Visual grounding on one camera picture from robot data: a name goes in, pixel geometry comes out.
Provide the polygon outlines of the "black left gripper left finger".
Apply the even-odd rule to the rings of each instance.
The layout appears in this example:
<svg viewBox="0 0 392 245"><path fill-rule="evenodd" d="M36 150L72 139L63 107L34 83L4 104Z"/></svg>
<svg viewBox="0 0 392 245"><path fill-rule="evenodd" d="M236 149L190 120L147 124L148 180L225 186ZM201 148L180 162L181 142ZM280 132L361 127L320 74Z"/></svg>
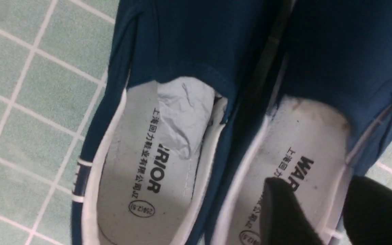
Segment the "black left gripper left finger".
<svg viewBox="0 0 392 245"><path fill-rule="evenodd" d="M260 239L262 245L324 244L283 179L268 177L264 181Z"/></svg>

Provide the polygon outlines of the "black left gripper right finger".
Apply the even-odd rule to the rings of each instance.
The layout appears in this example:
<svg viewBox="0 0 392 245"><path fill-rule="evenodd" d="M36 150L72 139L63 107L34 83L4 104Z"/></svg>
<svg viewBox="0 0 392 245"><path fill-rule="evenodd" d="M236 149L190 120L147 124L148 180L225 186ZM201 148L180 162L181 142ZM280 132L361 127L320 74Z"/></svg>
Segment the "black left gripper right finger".
<svg viewBox="0 0 392 245"><path fill-rule="evenodd" d="M353 245L392 245L392 190L354 176L344 202L343 223Z"/></svg>

